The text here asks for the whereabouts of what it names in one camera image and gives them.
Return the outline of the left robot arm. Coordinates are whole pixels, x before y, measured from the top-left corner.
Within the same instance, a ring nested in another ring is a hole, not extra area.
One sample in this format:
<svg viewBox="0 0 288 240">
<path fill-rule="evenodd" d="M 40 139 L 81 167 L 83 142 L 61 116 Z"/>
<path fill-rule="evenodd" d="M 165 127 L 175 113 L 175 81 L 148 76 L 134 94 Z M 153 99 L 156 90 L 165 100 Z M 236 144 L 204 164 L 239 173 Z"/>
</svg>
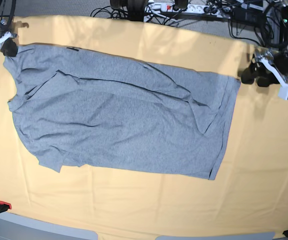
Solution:
<svg viewBox="0 0 288 240">
<path fill-rule="evenodd" d="M 269 12 L 279 12 L 277 19 L 280 29 L 278 43 L 269 36 Z M 257 18 L 264 47 L 254 50 L 249 66 L 243 70 L 240 80 L 243 84 L 267 88 L 280 84 L 288 89 L 288 0 L 272 0 Z"/>
</svg>

